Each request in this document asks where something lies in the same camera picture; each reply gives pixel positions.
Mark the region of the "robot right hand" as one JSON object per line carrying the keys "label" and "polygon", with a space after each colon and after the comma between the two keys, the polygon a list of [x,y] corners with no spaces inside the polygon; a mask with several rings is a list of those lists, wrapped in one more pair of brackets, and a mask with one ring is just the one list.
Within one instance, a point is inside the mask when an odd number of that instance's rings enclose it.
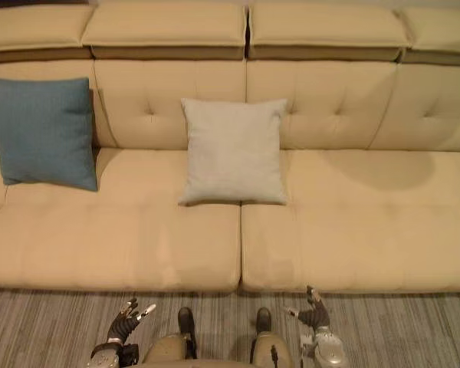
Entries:
{"label": "robot right hand", "polygon": [[287,315],[297,318],[304,325],[311,327],[313,330],[330,327],[330,315],[324,306],[321,296],[315,287],[308,285],[306,287],[306,297],[310,308],[307,310],[298,310],[293,307],[285,307],[284,312]]}

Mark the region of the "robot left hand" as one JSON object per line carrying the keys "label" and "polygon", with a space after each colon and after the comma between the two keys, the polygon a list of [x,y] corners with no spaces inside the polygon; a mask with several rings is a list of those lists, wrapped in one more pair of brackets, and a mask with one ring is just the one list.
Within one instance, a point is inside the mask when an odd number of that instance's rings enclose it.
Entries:
{"label": "robot left hand", "polygon": [[140,322],[154,312],[156,304],[149,305],[141,312],[136,310],[137,307],[138,302],[136,297],[129,299],[124,304],[110,325],[107,333],[108,343],[125,344],[129,335],[131,335]]}

